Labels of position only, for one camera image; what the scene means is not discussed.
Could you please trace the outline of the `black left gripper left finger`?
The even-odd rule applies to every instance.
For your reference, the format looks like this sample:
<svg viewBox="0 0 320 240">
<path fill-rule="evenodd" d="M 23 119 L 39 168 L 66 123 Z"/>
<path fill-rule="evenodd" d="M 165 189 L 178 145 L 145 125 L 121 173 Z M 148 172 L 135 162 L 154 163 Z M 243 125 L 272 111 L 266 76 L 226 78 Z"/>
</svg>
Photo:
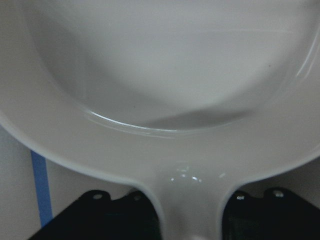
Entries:
<svg viewBox="0 0 320 240">
<path fill-rule="evenodd" d="M 158 240 L 160 221 L 141 191 L 112 199 L 102 190 L 82 194 L 31 236 L 32 240 Z"/>
</svg>

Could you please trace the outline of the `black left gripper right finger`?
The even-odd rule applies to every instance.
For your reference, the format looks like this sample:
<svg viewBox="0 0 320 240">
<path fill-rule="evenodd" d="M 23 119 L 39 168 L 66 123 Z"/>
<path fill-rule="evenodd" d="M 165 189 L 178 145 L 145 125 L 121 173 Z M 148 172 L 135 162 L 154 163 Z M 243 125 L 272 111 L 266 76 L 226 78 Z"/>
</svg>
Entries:
<svg viewBox="0 0 320 240">
<path fill-rule="evenodd" d="M 224 240 L 318 240 L 320 209 L 296 193 L 268 188 L 262 197 L 237 190 L 223 212 Z"/>
</svg>

